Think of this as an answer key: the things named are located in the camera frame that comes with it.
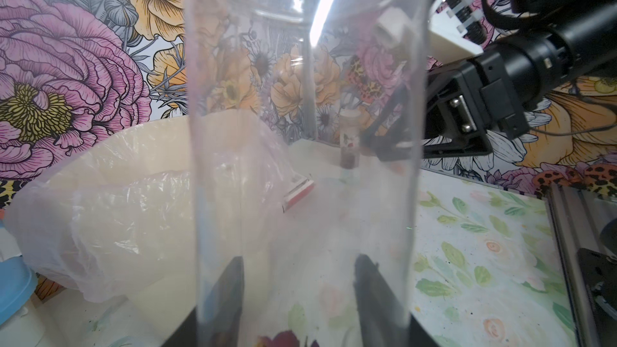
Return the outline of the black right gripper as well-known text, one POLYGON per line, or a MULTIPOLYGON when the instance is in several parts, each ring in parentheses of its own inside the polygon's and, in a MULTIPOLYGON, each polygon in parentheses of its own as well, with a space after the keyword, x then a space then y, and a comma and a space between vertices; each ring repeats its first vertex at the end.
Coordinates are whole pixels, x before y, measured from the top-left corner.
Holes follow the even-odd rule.
POLYGON ((557 27, 495 40, 481 55, 432 72, 427 96, 424 87, 398 86, 361 133, 362 147, 381 162, 490 154, 488 132, 497 129, 509 140, 528 133, 525 113, 570 78, 577 63, 575 38, 557 27), (437 136, 449 141, 424 147, 437 136))

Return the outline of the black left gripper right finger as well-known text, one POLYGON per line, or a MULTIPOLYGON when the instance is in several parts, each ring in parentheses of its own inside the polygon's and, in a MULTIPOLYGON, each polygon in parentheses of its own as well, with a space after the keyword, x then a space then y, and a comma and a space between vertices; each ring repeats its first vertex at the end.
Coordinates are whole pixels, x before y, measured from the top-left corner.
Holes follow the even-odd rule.
POLYGON ((419 321, 403 308, 379 271, 379 265, 368 255, 356 258, 354 275, 364 346, 438 346, 419 321))

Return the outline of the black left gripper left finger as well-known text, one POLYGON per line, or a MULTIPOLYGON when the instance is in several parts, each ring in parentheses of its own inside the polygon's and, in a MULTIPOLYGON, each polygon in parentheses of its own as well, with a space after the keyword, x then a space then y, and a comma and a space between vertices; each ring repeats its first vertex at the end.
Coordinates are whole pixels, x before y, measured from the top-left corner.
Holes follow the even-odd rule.
POLYGON ((162 346, 239 345, 244 285, 244 259, 237 256, 226 266, 207 298, 162 346))

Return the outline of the clear jar with dried flowers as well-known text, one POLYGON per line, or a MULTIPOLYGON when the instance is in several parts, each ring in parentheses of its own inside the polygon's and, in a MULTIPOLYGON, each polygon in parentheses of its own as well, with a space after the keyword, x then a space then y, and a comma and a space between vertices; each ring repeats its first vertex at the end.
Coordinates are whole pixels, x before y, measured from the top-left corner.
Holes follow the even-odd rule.
POLYGON ((427 0, 186 0, 201 346, 413 346, 427 0))

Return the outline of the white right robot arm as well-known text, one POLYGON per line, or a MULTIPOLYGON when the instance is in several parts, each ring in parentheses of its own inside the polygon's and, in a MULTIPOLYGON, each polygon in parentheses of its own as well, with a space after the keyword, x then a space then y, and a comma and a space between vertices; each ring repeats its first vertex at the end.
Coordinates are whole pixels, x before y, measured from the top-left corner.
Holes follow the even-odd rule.
POLYGON ((397 88, 385 107, 401 115, 384 134, 374 122, 362 147, 384 162, 491 154, 490 133, 509 140, 531 131, 527 114, 569 80, 616 69, 616 0, 480 0, 506 37, 473 58, 429 72, 424 135, 411 132, 411 96, 397 88))

